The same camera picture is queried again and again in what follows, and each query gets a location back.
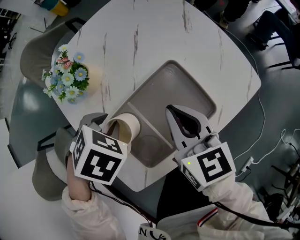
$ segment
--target white sleeve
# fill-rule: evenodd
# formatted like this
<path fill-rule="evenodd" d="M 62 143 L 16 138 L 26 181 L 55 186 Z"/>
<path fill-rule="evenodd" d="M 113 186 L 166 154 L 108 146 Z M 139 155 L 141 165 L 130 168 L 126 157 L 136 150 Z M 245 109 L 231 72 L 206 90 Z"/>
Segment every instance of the white sleeve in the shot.
<path fill-rule="evenodd" d="M 220 202 L 235 212 L 271 222 L 263 203 L 252 201 L 253 192 L 251 188 L 245 183 L 235 182 L 235 174 L 210 185 L 203 190 L 203 194 L 208 196 L 213 203 Z M 220 208 L 218 208 L 218 213 L 223 226 L 227 229 L 260 231 L 264 233 L 264 239 L 292 239 L 288 231 L 279 227 L 254 225 Z"/>
<path fill-rule="evenodd" d="M 98 194 L 87 202 L 72 200 L 68 187 L 62 193 L 62 208 L 70 216 L 78 240 L 126 240 L 118 220 Z"/>

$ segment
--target yellow bucket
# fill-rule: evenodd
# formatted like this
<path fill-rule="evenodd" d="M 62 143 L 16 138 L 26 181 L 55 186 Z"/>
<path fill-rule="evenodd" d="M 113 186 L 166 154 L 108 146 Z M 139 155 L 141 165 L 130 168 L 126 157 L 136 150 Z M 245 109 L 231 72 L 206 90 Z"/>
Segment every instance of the yellow bucket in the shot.
<path fill-rule="evenodd" d="M 66 7 L 65 4 L 61 2 L 61 0 L 58 0 L 57 4 L 54 8 L 50 10 L 50 12 L 55 13 L 58 16 L 64 16 L 68 13 L 69 9 Z"/>

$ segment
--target person's foot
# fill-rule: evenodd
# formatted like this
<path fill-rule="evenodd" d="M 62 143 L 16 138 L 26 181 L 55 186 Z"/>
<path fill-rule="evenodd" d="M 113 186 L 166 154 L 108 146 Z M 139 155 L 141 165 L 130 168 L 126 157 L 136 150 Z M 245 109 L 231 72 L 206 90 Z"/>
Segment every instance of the person's foot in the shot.
<path fill-rule="evenodd" d="M 259 48 L 259 50 L 263 51 L 265 50 L 268 45 L 266 43 L 264 43 L 258 36 L 256 36 L 253 33 L 249 33 L 247 35 L 248 39 L 250 39 L 253 43 L 255 43 L 255 45 Z"/>
<path fill-rule="evenodd" d="M 224 29 L 228 29 L 228 21 L 226 21 L 224 19 L 224 11 L 223 12 L 220 12 L 220 22 L 219 22 L 219 25 L 221 28 L 224 28 Z"/>

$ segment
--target hand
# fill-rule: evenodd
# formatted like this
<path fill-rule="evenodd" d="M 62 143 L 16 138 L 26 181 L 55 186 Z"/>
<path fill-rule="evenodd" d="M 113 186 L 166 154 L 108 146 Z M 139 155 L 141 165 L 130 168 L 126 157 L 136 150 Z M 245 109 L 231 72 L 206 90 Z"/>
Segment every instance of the hand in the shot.
<path fill-rule="evenodd" d="M 72 200 L 88 201 L 91 198 L 89 182 L 74 175 L 72 154 L 67 161 L 67 186 Z"/>

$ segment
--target white cube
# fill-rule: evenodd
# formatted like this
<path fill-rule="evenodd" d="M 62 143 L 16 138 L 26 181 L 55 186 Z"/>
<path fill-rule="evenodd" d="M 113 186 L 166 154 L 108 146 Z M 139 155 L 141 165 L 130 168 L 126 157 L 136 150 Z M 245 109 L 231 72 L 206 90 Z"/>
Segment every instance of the white cube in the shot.
<path fill-rule="evenodd" d="M 207 186 L 235 173 L 236 169 L 228 144 L 224 142 L 182 159 L 181 171 L 198 192 L 201 192 Z"/>
<path fill-rule="evenodd" d="M 127 146 L 83 125 L 70 148 L 75 176 L 111 185 L 127 158 Z"/>

